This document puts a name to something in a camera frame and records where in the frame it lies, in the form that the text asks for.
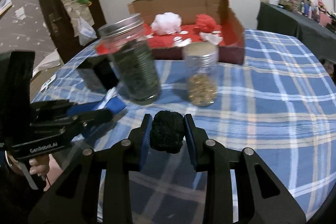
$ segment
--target dark green tablecloth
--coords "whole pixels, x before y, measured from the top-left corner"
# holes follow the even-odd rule
[[[261,3],[258,30],[299,39],[319,59],[336,64],[336,34],[317,22],[277,6]]]

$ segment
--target plastic bag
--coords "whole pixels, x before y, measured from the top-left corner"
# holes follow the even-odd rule
[[[79,43],[85,46],[97,38],[95,30],[82,17],[78,18]]]

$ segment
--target white pom-pom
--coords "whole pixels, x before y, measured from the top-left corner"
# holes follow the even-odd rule
[[[156,15],[151,25],[152,31],[158,35],[174,34],[181,31],[182,19],[174,13]]]

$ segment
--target table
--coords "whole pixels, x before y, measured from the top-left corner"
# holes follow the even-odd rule
[[[261,3],[257,19],[258,30],[296,37],[318,60],[336,64],[336,34],[317,22],[267,3]]]
[[[75,56],[34,101],[100,100],[103,95],[90,92],[75,71],[93,55],[91,45]],[[191,113],[210,138],[231,149],[255,149],[307,218],[316,212],[336,179],[336,87],[307,47],[294,37],[246,30],[244,65],[218,64],[218,98],[206,108],[186,101],[183,61],[156,61],[156,68],[160,98],[145,107],[125,99],[128,113],[107,134],[96,137],[95,150],[127,138],[145,113]],[[144,170],[130,174],[135,223],[201,223],[205,187],[206,176],[194,173],[185,146],[176,155],[151,149]],[[234,186],[233,193],[237,220]]]

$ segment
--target glass jar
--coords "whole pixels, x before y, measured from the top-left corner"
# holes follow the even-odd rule
[[[217,97],[218,47],[209,42],[195,42],[184,47],[187,66],[187,90],[192,104],[205,107]]]
[[[130,100],[140,105],[154,102],[161,84],[140,14],[104,25],[98,33]]]

